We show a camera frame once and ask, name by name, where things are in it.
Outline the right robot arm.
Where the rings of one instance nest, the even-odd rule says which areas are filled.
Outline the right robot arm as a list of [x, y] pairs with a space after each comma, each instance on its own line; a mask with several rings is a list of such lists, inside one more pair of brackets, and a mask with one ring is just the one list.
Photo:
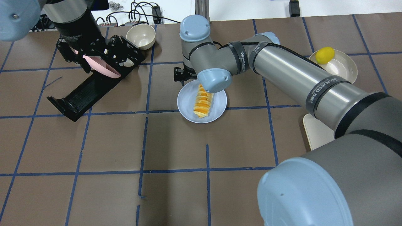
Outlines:
[[217, 49], [201, 15], [180, 24], [184, 78], [207, 92], [227, 88], [248, 69], [277, 86], [334, 132], [334, 140], [283, 161], [259, 181], [266, 226], [400, 226], [401, 110], [399, 99], [367, 93], [280, 45], [272, 32]]

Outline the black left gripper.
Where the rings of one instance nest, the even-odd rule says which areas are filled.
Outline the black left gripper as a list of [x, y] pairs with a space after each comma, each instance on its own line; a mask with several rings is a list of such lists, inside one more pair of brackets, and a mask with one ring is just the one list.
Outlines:
[[105, 39], [92, 14], [83, 14], [68, 23], [56, 23], [61, 38], [56, 47], [67, 62], [82, 67], [84, 53], [100, 51], [101, 57], [113, 68], [139, 65], [139, 48], [124, 36]]

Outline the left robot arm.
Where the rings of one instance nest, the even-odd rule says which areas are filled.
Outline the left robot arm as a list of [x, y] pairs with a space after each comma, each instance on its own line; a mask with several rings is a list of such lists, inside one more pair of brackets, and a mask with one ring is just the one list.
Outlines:
[[56, 47], [64, 60], [86, 72], [96, 69], [89, 60], [116, 70], [119, 76], [144, 60], [141, 50], [127, 38], [105, 39], [85, 0], [2, 0], [1, 41], [24, 38], [39, 22], [41, 12], [59, 32]]

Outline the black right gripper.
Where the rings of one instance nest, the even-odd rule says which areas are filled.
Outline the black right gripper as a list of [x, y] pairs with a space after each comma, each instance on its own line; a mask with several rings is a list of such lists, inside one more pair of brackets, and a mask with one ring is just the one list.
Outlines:
[[174, 68], [175, 82], [180, 82], [181, 86], [184, 86], [184, 82], [190, 79], [197, 79], [197, 74], [194, 69], [187, 66], [183, 66], [183, 69], [181, 69], [180, 67]]

